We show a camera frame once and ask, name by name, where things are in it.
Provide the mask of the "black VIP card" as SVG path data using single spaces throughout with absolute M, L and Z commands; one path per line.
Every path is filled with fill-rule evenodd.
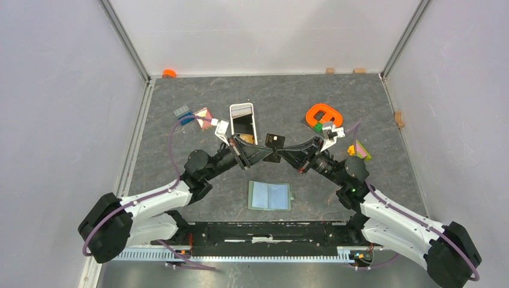
M 262 161 L 270 163 L 280 163 L 281 156 L 276 154 L 275 150 L 282 149 L 284 147 L 285 140 L 286 140 L 285 136 L 267 133 L 265 146 L 271 148 L 273 150 L 273 153 L 265 157 Z

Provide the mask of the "green card holder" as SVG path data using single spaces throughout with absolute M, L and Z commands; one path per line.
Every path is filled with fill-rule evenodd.
M 289 184 L 250 181 L 248 209 L 255 211 L 290 211 L 293 195 Z

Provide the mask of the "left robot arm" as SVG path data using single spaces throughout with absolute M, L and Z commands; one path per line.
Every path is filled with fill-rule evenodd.
M 124 198 L 113 193 L 102 195 L 78 226 L 84 240 L 83 255 L 106 263 L 132 245 L 155 240 L 184 243 L 188 227 L 169 211 L 203 199 L 212 189 L 209 181 L 229 169 L 250 168 L 274 152 L 247 143 L 237 134 L 228 141 L 213 156 L 202 149 L 192 151 L 184 173 L 169 184 Z

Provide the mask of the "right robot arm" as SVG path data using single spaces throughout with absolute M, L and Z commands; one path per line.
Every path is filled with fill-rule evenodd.
M 363 159 L 348 156 L 337 161 L 324 146 L 325 141 L 316 137 L 278 148 L 276 154 L 298 173 L 314 170 L 340 186 L 336 191 L 340 203 L 355 211 L 346 229 L 351 243 L 367 241 L 393 250 L 420 265 L 440 287 L 480 280 L 477 268 L 482 258 L 463 225 L 444 224 L 405 208 L 369 183 Z

